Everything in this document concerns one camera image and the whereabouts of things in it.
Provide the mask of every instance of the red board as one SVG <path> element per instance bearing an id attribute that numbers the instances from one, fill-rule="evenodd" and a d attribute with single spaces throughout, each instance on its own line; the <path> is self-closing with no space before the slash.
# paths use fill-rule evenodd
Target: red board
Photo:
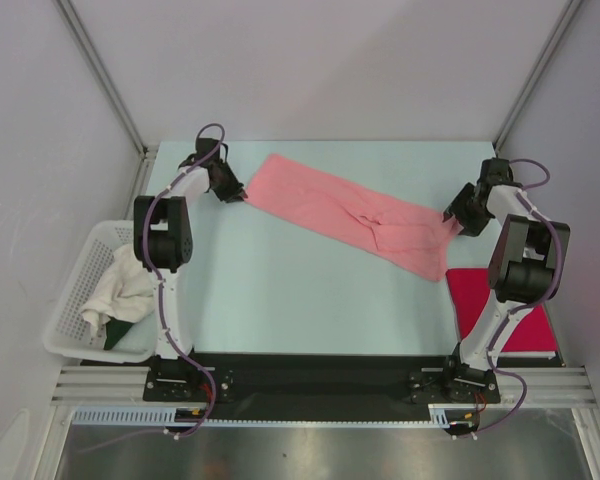
<path id="1" fill-rule="evenodd" d="M 460 338 L 471 333 L 489 298 L 486 268 L 453 268 L 447 283 L 456 309 Z M 504 346 L 503 352 L 555 352 L 558 344 L 542 307 L 522 319 Z"/>

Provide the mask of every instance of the towel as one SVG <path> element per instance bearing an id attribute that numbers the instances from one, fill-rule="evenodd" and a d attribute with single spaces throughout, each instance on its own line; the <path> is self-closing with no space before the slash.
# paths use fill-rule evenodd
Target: towel
<path id="1" fill-rule="evenodd" d="M 148 272 L 133 253 L 133 245 L 113 252 L 113 263 L 100 277 L 91 297 L 80 309 L 91 325 L 91 336 L 111 319 L 137 323 L 153 312 L 153 288 Z"/>
<path id="2" fill-rule="evenodd" d="M 246 202 L 438 282 L 461 227 L 436 210 L 374 192 L 335 175 L 270 155 Z"/>

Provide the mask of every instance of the gray wall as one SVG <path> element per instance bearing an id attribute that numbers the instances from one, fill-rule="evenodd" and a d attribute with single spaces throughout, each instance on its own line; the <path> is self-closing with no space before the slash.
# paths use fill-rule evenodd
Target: gray wall
<path id="1" fill-rule="evenodd" d="M 74 0 L 145 141 L 491 140 L 566 0 Z"/>
<path id="2" fill-rule="evenodd" d="M 21 474 L 60 366 L 44 325 L 90 228 L 121 217 L 137 162 L 53 2 L 0 2 L 0 432 L 30 410 Z"/>
<path id="3" fill-rule="evenodd" d="M 554 326 L 569 363 L 586 365 L 600 404 L 600 0 L 584 6 L 505 155 L 552 171 L 532 197 L 572 229 Z M 532 169 L 523 178 L 542 175 Z"/>

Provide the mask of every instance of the light blue table surface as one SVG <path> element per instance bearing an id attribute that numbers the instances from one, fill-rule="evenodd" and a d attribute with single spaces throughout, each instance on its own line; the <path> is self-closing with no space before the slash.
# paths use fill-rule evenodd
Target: light blue table surface
<path id="1" fill-rule="evenodd" d="M 193 142 L 163 142 L 148 194 L 162 190 Z M 230 142 L 228 161 L 249 183 L 270 153 L 397 198 L 444 210 L 480 163 L 488 142 Z M 194 253 L 188 313 L 197 351 L 448 354 L 457 343 L 446 282 L 213 193 L 189 208 Z M 449 267 L 487 266 L 499 235 L 457 237 Z"/>

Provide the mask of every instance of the white plastic basket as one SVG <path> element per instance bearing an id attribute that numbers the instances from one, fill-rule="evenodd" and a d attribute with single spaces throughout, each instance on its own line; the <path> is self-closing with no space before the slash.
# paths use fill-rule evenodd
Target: white plastic basket
<path id="1" fill-rule="evenodd" d="M 131 221 L 105 221 L 93 227 L 44 333 L 48 351 L 113 363 L 139 363 L 153 354 L 157 339 L 155 315 L 134 325 L 113 349 L 105 351 L 104 328 L 91 338 L 90 326 L 79 313 L 104 271 L 113 263 L 114 250 L 132 242 Z"/>

